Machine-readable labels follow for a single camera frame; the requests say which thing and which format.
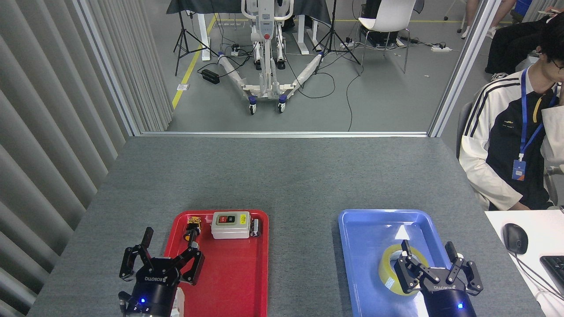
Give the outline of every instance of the gray curtain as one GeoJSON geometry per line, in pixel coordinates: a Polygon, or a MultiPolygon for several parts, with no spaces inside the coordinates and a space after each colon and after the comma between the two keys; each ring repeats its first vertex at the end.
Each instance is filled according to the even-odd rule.
{"type": "Polygon", "coordinates": [[[539,11],[550,6],[564,8],[564,0],[533,0],[531,2],[531,6],[527,10],[527,14],[523,17],[523,22],[539,20],[541,17],[545,16],[540,14],[539,11]]]}
{"type": "Polygon", "coordinates": [[[2,0],[0,316],[24,316],[128,135],[172,107],[138,1],[2,0]]]}

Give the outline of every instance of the tape roll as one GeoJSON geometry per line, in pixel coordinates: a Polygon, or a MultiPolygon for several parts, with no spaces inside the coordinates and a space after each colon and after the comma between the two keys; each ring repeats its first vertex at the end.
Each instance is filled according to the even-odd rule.
{"type": "MultiPolygon", "coordinates": [[[[411,247],[411,253],[413,257],[418,260],[420,263],[423,263],[426,267],[429,267],[429,263],[427,259],[414,247],[411,247]]],[[[399,285],[398,276],[396,275],[394,268],[391,261],[395,261],[399,259],[400,255],[402,254],[402,246],[400,244],[394,244],[389,246],[384,253],[382,254],[382,258],[380,259],[380,264],[378,265],[378,274],[380,276],[380,280],[384,284],[384,286],[391,290],[392,292],[403,295],[403,296],[411,296],[417,292],[411,292],[409,294],[405,294],[402,290],[402,286],[399,285]]]]}

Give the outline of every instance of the gray tabletop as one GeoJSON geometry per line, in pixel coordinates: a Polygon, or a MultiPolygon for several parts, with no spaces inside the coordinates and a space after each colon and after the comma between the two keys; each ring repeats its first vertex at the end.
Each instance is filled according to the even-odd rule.
{"type": "Polygon", "coordinates": [[[125,247],[161,256],[184,210],[260,209],[270,219],[268,315],[351,316],[337,216],[420,209],[475,260],[478,316],[542,316],[438,138],[130,138],[28,316],[119,316],[125,247]]]}

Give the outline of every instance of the small yellow object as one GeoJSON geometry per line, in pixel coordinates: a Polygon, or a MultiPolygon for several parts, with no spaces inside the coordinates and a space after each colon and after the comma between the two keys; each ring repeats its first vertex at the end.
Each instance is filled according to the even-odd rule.
{"type": "MultiPolygon", "coordinates": [[[[392,292],[403,295],[411,296],[415,295],[417,291],[413,291],[409,294],[405,294],[402,290],[402,286],[399,285],[398,276],[396,275],[394,268],[391,265],[391,261],[395,261],[399,258],[402,253],[402,246],[400,244],[394,244],[389,246],[382,255],[380,259],[380,264],[378,265],[378,275],[384,286],[391,290],[392,292]]],[[[411,247],[411,253],[413,257],[419,262],[423,263],[424,266],[429,267],[427,259],[414,247],[411,247]]]]}
{"type": "MultiPolygon", "coordinates": [[[[197,225],[198,225],[198,231],[199,231],[199,232],[202,231],[202,218],[200,218],[200,217],[195,217],[195,216],[192,216],[192,217],[188,218],[187,225],[186,225],[186,230],[187,230],[188,232],[189,232],[188,228],[190,227],[190,224],[191,224],[191,223],[197,224],[197,225]]],[[[186,234],[184,235],[184,239],[185,239],[186,241],[190,241],[190,235],[189,235],[188,233],[186,233],[186,234]]]]}

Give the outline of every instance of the glasses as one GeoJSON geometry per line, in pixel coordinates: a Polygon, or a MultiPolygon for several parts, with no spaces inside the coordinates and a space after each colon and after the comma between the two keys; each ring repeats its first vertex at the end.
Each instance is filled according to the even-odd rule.
{"type": "Polygon", "coordinates": [[[558,64],[556,64],[554,60],[552,60],[552,63],[554,64],[554,66],[558,67],[558,73],[560,73],[560,71],[564,69],[564,66],[558,66],[558,64]]]}

